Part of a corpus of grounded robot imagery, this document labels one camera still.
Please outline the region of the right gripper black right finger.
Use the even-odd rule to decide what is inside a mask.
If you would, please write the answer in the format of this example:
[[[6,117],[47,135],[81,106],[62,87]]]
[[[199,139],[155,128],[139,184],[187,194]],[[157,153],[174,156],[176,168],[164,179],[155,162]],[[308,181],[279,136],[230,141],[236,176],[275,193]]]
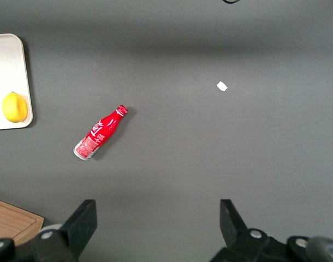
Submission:
[[[220,201],[219,226],[225,247],[212,261],[273,261],[267,253],[270,237],[260,229],[248,228],[230,199]]]

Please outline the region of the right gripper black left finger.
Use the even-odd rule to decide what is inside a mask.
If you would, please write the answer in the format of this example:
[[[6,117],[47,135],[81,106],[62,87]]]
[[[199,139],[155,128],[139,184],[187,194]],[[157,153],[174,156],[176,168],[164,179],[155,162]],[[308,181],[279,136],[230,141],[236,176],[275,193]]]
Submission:
[[[58,229],[42,230],[33,239],[34,260],[78,261],[96,228],[96,201],[84,200]]]

